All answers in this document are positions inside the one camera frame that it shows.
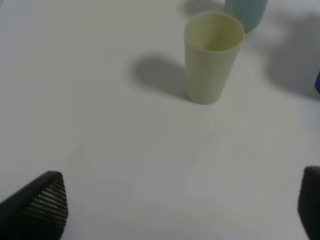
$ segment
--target white table surface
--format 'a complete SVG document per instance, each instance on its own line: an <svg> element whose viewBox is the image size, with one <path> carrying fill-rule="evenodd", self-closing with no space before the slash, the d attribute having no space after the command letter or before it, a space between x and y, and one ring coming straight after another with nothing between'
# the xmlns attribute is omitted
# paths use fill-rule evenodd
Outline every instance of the white table surface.
<svg viewBox="0 0 320 240"><path fill-rule="evenodd" d="M270 0L220 100L184 94L183 30L209 0L5 0L0 201L64 175L63 240L306 240L320 165L319 0Z"/></svg>

